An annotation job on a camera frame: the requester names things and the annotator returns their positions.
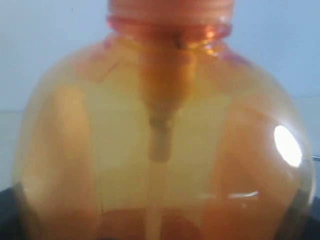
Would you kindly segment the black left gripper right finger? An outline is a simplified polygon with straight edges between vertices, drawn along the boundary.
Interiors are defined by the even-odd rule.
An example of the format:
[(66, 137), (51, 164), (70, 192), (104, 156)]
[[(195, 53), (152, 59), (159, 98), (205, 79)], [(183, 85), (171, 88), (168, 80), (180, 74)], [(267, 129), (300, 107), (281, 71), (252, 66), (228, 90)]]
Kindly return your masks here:
[(320, 199), (298, 189), (282, 221), (284, 240), (320, 238)]

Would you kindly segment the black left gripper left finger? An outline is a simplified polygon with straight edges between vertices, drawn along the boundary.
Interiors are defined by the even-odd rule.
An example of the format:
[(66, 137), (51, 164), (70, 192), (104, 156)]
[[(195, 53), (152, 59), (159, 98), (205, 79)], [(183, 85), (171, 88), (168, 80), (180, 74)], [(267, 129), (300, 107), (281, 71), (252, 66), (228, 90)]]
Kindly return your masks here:
[(22, 221), (17, 194), (22, 191), (20, 183), (0, 192), (0, 239), (29, 240)]

